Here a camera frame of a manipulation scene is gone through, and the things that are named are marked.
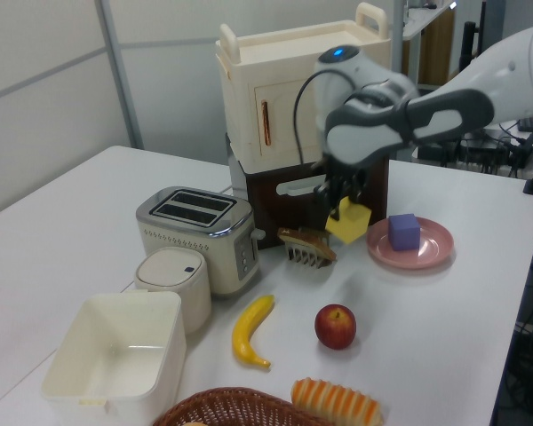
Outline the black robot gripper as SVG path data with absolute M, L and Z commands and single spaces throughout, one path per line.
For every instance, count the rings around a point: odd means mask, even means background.
M 325 178 L 314 187 L 314 194 L 326 197 L 329 217 L 339 221 L 339 203 L 348 197 L 354 204 L 362 203 L 362 190 L 368 178 L 368 171 L 357 165 L 344 164 L 334 157 L 324 155 L 314 163 L 314 171 L 322 172 Z

